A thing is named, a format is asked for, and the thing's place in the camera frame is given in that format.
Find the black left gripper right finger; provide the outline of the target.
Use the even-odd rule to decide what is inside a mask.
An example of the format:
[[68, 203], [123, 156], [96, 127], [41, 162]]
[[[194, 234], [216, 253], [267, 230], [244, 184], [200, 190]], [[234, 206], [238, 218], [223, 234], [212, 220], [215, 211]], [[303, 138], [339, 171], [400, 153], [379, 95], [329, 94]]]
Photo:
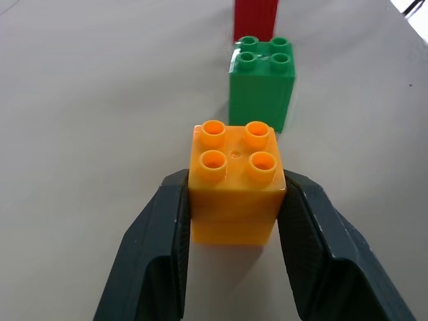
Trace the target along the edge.
[[302, 321], [416, 321], [362, 234], [325, 190], [285, 171], [282, 253]]

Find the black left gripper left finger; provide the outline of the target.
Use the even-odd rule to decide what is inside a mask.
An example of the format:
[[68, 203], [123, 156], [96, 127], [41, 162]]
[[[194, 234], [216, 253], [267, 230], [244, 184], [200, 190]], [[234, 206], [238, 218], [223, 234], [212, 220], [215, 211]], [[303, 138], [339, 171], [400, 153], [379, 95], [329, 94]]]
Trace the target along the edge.
[[128, 228], [93, 321], [181, 321], [191, 215], [187, 169], [165, 177]]

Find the orange studded building block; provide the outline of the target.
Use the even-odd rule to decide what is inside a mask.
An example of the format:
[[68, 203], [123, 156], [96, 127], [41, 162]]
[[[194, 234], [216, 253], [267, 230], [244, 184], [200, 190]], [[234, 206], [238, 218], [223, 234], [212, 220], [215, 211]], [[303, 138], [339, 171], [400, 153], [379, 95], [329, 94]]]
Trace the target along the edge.
[[273, 128], [260, 121], [196, 126], [188, 187], [195, 243], [265, 245], [287, 191]]

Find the green studded building block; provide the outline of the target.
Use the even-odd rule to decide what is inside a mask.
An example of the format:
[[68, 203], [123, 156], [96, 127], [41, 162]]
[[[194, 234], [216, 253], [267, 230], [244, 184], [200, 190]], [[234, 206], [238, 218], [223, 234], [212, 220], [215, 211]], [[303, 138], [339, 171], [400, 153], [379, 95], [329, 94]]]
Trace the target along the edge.
[[288, 39], [240, 38], [233, 45], [229, 66], [229, 124], [261, 121], [281, 133], [295, 80], [294, 53]]

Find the red building block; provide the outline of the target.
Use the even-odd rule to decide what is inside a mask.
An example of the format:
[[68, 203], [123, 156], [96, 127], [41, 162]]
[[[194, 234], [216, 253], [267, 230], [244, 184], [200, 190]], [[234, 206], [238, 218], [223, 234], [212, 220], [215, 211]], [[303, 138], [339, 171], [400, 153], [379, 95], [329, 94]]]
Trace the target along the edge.
[[234, 0], [233, 40], [252, 35], [260, 41], [274, 36], [279, 0]]

